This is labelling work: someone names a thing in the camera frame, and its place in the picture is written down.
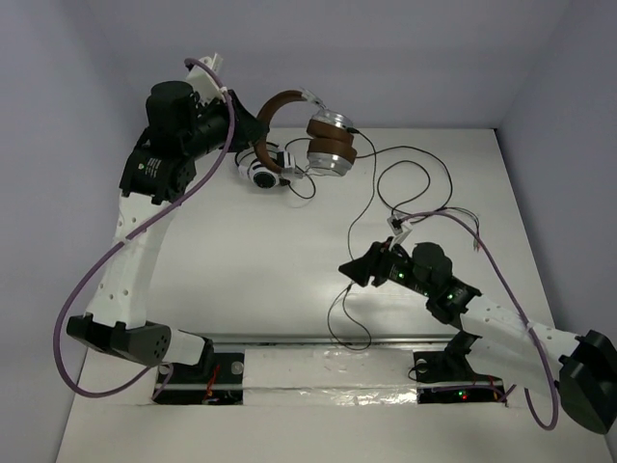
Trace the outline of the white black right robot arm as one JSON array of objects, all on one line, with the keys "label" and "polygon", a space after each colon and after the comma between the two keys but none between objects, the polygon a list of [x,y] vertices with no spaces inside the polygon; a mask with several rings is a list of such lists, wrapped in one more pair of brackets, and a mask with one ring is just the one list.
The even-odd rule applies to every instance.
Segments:
[{"label": "white black right robot arm", "polygon": [[374,242],[339,272],[359,286],[401,285],[426,296],[440,323],[457,329],[445,352],[449,374],[473,373],[556,398],[582,427],[605,434],[616,421],[616,348],[595,330],[564,332],[523,317],[457,279],[452,261],[436,243],[407,253],[400,245]]}]

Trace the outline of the brown silver headphones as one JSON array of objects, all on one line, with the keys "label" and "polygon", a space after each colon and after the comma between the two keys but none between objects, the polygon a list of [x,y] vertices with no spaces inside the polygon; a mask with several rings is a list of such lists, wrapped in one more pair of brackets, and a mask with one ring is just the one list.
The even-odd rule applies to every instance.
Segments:
[{"label": "brown silver headphones", "polygon": [[306,133],[310,137],[307,150],[308,167],[331,177],[344,177],[353,167],[357,150],[353,147],[355,129],[346,116],[329,109],[314,93],[287,90],[268,99],[257,113],[256,119],[265,125],[266,132],[254,144],[255,154],[262,165],[274,174],[290,177],[291,169],[280,167],[268,155],[266,138],[270,122],[283,106],[295,102],[308,102],[318,107],[308,121]]}]

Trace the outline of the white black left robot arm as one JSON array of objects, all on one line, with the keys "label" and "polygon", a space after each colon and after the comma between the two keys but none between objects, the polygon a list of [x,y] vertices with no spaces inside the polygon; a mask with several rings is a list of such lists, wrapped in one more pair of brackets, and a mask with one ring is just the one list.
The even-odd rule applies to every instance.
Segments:
[{"label": "white black left robot arm", "polygon": [[197,160],[244,150],[267,127],[233,90],[206,100],[182,81],[153,86],[146,112],[121,175],[114,243],[94,265],[102,279],[85,312],[61,314],[56,328],[99,353],[147,368],[171,364],[203,380],[214,369],[212,341],[148,320],[154,267],[176,210],[204,185],[195,179]]}]

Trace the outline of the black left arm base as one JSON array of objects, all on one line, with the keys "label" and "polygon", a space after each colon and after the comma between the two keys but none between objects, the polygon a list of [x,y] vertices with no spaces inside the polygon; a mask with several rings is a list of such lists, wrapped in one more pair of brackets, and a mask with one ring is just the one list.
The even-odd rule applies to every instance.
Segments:
[{"label": "black left arm base", "polygon": [[215,352],[205,371],[174,364],[168,384],[158,393],[167,376],[161,369],[155,380],[153,402],[159,405],[242,405],[243,352]]}]

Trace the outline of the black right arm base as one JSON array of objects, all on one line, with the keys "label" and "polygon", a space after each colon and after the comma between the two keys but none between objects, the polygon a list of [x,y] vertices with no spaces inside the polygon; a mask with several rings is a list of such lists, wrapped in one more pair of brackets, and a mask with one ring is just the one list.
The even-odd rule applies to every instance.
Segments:
[{"label": "black right arm base", "polygon": [[510,390],[500,379],[475,372],[468,361],[478,337],[460,332],[441,351],[417,351],[408,378],[418,385],[419,404],[506,404]]}]

